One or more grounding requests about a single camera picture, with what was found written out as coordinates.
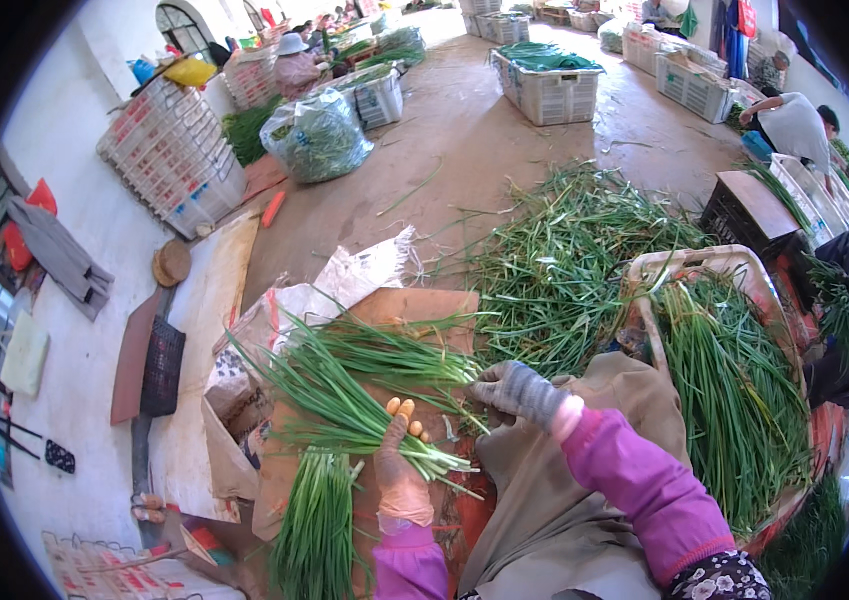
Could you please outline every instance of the gray work glove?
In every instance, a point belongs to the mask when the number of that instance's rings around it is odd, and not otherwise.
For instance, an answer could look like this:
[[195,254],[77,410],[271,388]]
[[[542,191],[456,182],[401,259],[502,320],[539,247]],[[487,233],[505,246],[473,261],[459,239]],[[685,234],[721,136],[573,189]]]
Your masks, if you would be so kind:
[[506,415],[524,417],[548,433],[555,413],[570,396],[570,392],[556,389],[535,370],[516,360],[492,366],[465,388],[465,397],[472,402],[486,404]]

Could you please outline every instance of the white sun hat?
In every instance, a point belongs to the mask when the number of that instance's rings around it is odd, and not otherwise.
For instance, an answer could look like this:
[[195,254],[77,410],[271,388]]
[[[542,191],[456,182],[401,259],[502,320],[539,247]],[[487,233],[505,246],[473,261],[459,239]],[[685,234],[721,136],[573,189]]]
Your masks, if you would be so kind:
[[291,54],[298,54],[307,50],[307,44],[301,40],[301,36],[296,33],[288,33],[281,36],[281,41],[277,42],[277,55],[286,57]]

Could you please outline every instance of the beige apron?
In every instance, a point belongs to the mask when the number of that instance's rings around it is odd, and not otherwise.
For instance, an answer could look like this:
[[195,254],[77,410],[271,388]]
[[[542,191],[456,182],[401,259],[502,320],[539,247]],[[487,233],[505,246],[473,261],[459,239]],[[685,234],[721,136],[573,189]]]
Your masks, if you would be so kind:
[[[583,379],[555,383],[578,391],[589,408],[620,410],[639,435],[690,465],[678,394],[652,367],[614,352],[596,356]],[[484,600],[660,598],[631,524],[603,495],[578,485],[550,436],[519,418],[479,438],[476,448],[498,502],[458,594],[473,589]]]

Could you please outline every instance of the concrete floor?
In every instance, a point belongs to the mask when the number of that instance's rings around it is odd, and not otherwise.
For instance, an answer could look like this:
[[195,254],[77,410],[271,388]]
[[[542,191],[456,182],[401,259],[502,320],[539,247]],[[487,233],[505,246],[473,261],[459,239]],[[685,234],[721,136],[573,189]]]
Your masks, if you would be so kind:
[[[291,182],[252,201],[265,204],[274,192],[288,197],[274,224],[254,244],[244,308],[266,292],[278,275],[290,283],[311,282],[337,246],[356,252],[414,225],[429,235],[461,218],[449,206],[496,211],[509,208],[508,178],[533,187],[548,162],[597,158],[621,167],[638,187],[670,193],[676,204],[700,210],[716,182],[715,173],[743,159],[737,136],[711,125],[658,93],[655,78],[603,53],[595,35],[548,25],[531,26],[534,42],[561,42],[608,71],[599,79],[591,123],[533,126],[498,88],[488,65],[490,42],[465,34],[455,10],[429,10],[405,18],[421,28],[427,59],[405,77],[404,112],[394,125],[369,131],[377,146],[359,169],[316,185]],[[633,141],[636,145],[614,145]],[[401,206],[376,213],[441,171]],[[420,241],[422,259],[439,247],[454,251],[483,237],[507,217],[480,217]],[[439,282],[439,286],[454,283]]]

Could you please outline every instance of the pink shirt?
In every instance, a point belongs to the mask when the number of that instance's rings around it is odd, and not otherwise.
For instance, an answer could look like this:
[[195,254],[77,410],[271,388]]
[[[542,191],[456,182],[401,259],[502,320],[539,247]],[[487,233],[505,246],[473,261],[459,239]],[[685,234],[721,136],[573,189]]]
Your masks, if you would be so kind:
[[[721,509],[691,469],[634,433],[619,411],[583,408],[561,448],[575,480],[628,516],[660,586],[697,561],[734,549]],[[447,594],[444,556],[430,527],[384,535],[373,555],[375,599],[439,600]]]
[[304,92],[318,86],[321,70],[316,64],[321,62],[320,55],[298,52],[290,56],[278,56],[274,61],[274,78],[277,92],[288,100],[298,100]]

